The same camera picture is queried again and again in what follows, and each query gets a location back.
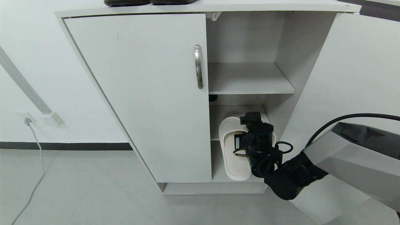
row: power cord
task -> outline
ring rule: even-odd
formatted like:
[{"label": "power cord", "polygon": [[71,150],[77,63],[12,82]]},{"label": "power cord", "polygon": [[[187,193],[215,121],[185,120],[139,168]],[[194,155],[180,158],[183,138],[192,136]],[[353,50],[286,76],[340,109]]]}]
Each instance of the power cord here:
[{"label": "power cord", "polygon": [[18,217],[20,217],[20,215],[22,214],[22,212],[26,209],[26,207],[29,205],[30,201],[32,200],[33,194],[36,191],[36,188],[38,187],[38,185],[40,184],[40,182],[42,181],[43,177],[44,177],[44,166],[43,166],[43,157],[42,157],[42,146],[39,144],[38,139],[36,138],[36,134],[35,131],[33,130],[33,128],[31,127],[30,123],[32,123],[32,120],[30,118],[25,118],[24,123],[30,128],[30,130],[33,133],[33,136],[35,137],[36,140],[36,144],[38,144],[39,146],[39,150],[40,150],[40,162],[42,163],[42,177],[40,178],[38,184],[36,184],[35,188],[32,191],[32,194],[30,195],[29,201],[26,204],[26,206],[22,209],[22,211],[18,214],[18,216],[15,218],[15,220],[11,223],[11,225],[14,225],[15,221],[17,221]]},{"label": "power cord", "polygon": [[308,140],[306,147],[308,147],[314,141],[314,139],[318,136],[318,134],[320,134],[322,131],[324,131],[326,128],[328,128],[330,125],[332,125],[336,122],[339,122],[341,120],[344,120],[344,119],[357,118],[357,117],[372,117],[372,118],[382,118],[382,119],[390,119],[390,120],[400,121],[400,117],[398,117],[398,116],[379,114],[379,113],[355,113],[355,114],[344,115],[344,116],[338,117],[336,119],[333,119],[333,120],[327,122],[324,126],[319,128],[313,134],[313,136],[311,136],[311,138]]}]

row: cabinet shelf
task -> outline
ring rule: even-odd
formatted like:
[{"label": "cabinet shelf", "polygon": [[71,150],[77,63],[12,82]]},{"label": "cabinet shelf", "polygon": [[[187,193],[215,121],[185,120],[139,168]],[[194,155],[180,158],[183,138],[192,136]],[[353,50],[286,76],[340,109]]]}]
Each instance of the cabinet shelf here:
[{"label": "cabinet shelf", "polygon": [[209,94],[292,94],[293,86],[273,62],[208,64]]},{"label": "cabinet shelf", "polygon": [[210,137],[212,141],[219,141],[218,129],[226,117],[242,117],[246,113],[260,112],[264,122],[269,123],[267,114],[262,106],[258,105],[224,105],[210,106]]}]

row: black cable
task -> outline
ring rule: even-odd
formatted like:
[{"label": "black cable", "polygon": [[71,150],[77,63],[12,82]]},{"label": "black cable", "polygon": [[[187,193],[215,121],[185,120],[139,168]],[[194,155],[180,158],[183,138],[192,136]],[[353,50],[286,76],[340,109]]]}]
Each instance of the black cable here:
[{"label": "black cable", "polygon": [[277,143],[275,143],[275,148],[277,150],[279,150],[279,147],[278,147],[279,144],[285,144],[285,145],[289,145],[290,146],[290,149],[287,150],[286,152],[282,152],[282,154],[289,153],[289,152],[291,152],[293,150],[293,145],[290,144],[289,142],[286,142],[286,141],[278,141]]},{"label": "black cable", "polygon": [[344,120],[344,119],[356,118],[356,117],[372,117],[372,118],[382,118],[382,119],[390,119],[390,120],[400,121],[400,117],[398,117],[398,116],[378,114],[378,113],[356,113],[356,114],[349,114],[349,115],[341,116],[341,117],[338,117],[336,119],[333,119],[333,120],[327,122],[324,126],[319,128],[319,130],[317,130],[317,132],[315,132],[314,135],[311,136],[311,138],[309,139],[309,141],[306,144],[306,147],[308,147],[314,141],[314,139],[318,136],[318,134],[320,134],[322,131],[324,131],[330,125],[332,125],[336,122],[339,122],[341,120]]},{"label": "black cable", "polygon": [[273,156],[275,156],[278,152],[279,152],[279,144],[285,144],[285,145],[288,145],[288,146],[290,146],[290,149],[289,150],[287,150],[287,151],[285,151],[285,152],[282,152],[282,154],[286,154],[286,153],[289,153],[289,152],[291,152],[292,150],[293,150],[293,145],[292,144],[290,144],[290,143],[288,143],[288,142],[285,142],[285,141],[278,141],[277,143],[275,143],[275,151],[272,153],[272,154],[270,154],[269,156],[267,156],[266,158],[264,158],[259,164],[258,164],[258,166],[257,166],[257,172],[258,172],[258,174],[260,174],[262,177],[264,177],[264,178],[269,178],[269,176],[266,176],[265,174],[264,174],[264,172],[263,171],[261,171],[261,165],[263,165],[263,164],[265,164],[265,163],[270,163],[270,159],[273,157]]}]

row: shelf bracket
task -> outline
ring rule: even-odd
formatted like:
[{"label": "shelf bracket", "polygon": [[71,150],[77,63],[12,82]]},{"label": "shelf bracket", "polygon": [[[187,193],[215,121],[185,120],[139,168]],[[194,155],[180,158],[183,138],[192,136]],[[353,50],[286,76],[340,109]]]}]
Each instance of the shelf bracket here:
[{"label": "shelf bracket", "polygon": [[217,21],[218,17],[220,17],[222,12],[206,12],[206,18],[211,19],[212,21]]}]

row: black baseboard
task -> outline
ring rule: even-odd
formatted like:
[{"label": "black baseboard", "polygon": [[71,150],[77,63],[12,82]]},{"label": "black baseboard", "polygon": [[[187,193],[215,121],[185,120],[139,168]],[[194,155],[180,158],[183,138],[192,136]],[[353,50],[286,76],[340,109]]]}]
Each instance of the black baseboard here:
[{"label": "black baseboard", "polygon": [[[43,150],[132,151],[129,143],[40,143]],[[0,149],[39,149],[36,142],[0,142]]]}]

